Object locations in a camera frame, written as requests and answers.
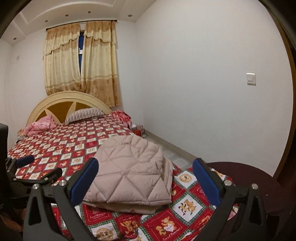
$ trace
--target checkered bed sheet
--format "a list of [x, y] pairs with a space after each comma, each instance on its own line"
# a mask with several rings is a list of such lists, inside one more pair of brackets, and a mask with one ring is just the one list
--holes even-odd
[[[62, 124], [40, 135], [28, 137], [12, 148], [8, 155], [13, 158], [35, 156], [34, 163], [17, 170], [17, 178], [40, 179], [60, 167], [63, 176], [59, 182], [68, 180], [79, 170], [108, 137], [130, 133], [121, 122], [111, 117], [94, 118], [76, 124]], [[209, 204], [192, 169], [181, 171], [174, 165], [173, 175], [172, 204], [164, 206], [154, 215], [115, 213], [84, 204], [75, 209], [99, 240], [192, 240], [206, 225], [216, 207]], [[224, 175], [220, 177], [222, 180], [231, 179]], [[62, 233], [71, 238], [58, 207], [52, 205], [52, 210]], [[236, 212], [237, 207], [234, 207], [230, 218]]]

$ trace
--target light switch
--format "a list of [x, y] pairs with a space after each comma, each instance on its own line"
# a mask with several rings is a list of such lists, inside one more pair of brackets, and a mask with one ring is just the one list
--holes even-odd
[[247, 73], [247, 83], [248, 85], [256, 85], [256, 75]]

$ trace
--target window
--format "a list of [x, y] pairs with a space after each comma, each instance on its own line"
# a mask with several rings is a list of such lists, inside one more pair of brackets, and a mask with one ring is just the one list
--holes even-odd
[[83, 32], [80, 33], [79, 40], [78, 40], [78, 48], [79, 48], [79, 54], [78, 54], [78, 60], [79, 60], [79, 69], [81, 73], [81, 62], [82, 62], [82, 50], [83, 50]]

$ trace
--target striped pillow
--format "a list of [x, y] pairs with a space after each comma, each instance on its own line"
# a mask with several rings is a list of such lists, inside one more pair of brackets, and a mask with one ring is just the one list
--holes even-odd
[[70, 124], [73, 122], [82, 121], [92, 117], [98, 117], [103, 115], [105, 115], [105, 113], [99, 108], [80, 109], [69, 115], [66, 118], [65, 123]]

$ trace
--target yellow curtain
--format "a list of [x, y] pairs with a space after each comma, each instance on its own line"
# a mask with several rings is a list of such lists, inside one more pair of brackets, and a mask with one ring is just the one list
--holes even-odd
[[83, 92], [95, 96], [109, 107], [121, 105], [113, 21], [86, 23], [81, 84]]
[[49, 29], [45, 40], [43, 62], [47, 95], [60, 91], [80, 91], [78, 62], [80, 23]]

